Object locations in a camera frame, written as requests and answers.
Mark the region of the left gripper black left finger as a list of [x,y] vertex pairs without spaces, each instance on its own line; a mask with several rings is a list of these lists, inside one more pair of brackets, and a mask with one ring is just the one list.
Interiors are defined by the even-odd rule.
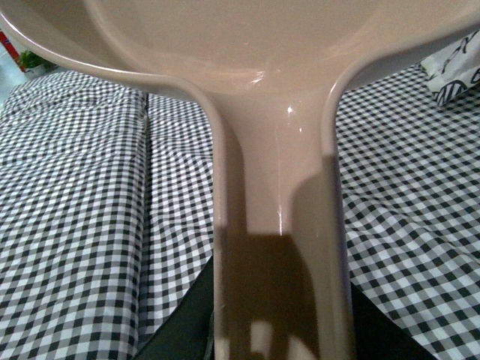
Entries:
[[210,259],[181,304],[136,357],[213,359],[214,345],[214,260]]

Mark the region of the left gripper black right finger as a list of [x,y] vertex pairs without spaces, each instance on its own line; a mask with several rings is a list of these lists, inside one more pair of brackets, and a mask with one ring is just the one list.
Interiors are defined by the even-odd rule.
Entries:
[[358,287],[352,287],[351,293],[357,359],[435,359],[383,314]]

